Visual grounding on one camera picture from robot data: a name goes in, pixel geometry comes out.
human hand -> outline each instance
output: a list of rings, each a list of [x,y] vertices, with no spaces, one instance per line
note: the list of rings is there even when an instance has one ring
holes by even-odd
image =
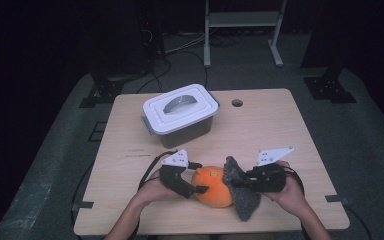
[[[276,163],[280,166],[289,167],[289,163],[285,161],[277,161]],[[298,182],[289,174],[286,175],[286,184],[281,192],[266,192],[263,195],[277,202],[285,211],[297,217],[300,217],[301,212],[310,207]]]
[[[160,179],[160,170],[154,171],[145,184],[139,189],[135,197],[147,204],[165,197],[179,196],[174,191],[165,187]]]

white container lid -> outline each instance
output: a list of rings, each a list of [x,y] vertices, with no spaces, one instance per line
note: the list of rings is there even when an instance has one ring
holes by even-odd
[[[165,135],[216,114],[218,102],[200,84],[192,84],[151,98],[143,110],[152,131]]]

plastic storage container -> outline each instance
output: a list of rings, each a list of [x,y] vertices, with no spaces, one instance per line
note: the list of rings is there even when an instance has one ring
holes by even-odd
[[[208,133],[218,109],[219,103],[202,85],[192,84],[147,100],[142,119],[170,149]]]

gray carpet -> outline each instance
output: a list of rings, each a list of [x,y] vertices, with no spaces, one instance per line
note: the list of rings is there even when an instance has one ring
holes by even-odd
[[[281,35],[278,47],[285,63],[282,68],[274,65],[267,46],[268,36],[243,37],[236,45],[213,47],[207,88],[289,89],[338,194],[348,199],[349,206],[364,220],[373,239],[384,239],[384,116],[363,82],[347,70],[341,73],[339,81],[357,103],[313,100],[303,78],[320,75],[323,69],[299,68],[309,37]],[[171,49],[187,41],[190,39],[166,37],[165,46]],[[201,44],[187,51],[202,58]],[[167,60],[171,68],[159,78],[163,92],[191,83],[205,83],[205,70],[195,55],[177,53]],[[160,75],[167,68],[168,65],[157,61],[155,74]],[[152,78],[149,74],[130,82],[122,93],[136,93]],[[68,97],[0,224],[0,239],[77,239],[71,221],[72,201],[73,197],[75,203],[81,201],[88,180],[87,170],[99,148],[99,142],[88,139],[95,124],[106,121],[111,111],[111,104],[79,108],[92,86],[90,75],[86,75]],[[159,89],[154,81],[141,92]],[[349,217],[350,227],[332,231],[334,239],[368,239],[357,218],[352,214]],[[299,232],[275,235],[279,240],[303,239]]]

forearm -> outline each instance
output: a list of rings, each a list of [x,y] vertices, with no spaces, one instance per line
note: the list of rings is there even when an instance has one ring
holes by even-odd
[[[327,232],[323,223],[311,207],[306,208],[298,216],[302,226],[306,230],[310,239],[331,240],[330,234]]]
[[[105,237],[105,240],[127,239],[135,230],[139,223],[140,214],[148,204],[149,203],[140,200],[140,198],[136,196],[133,197],[115,223],[114,227]]]

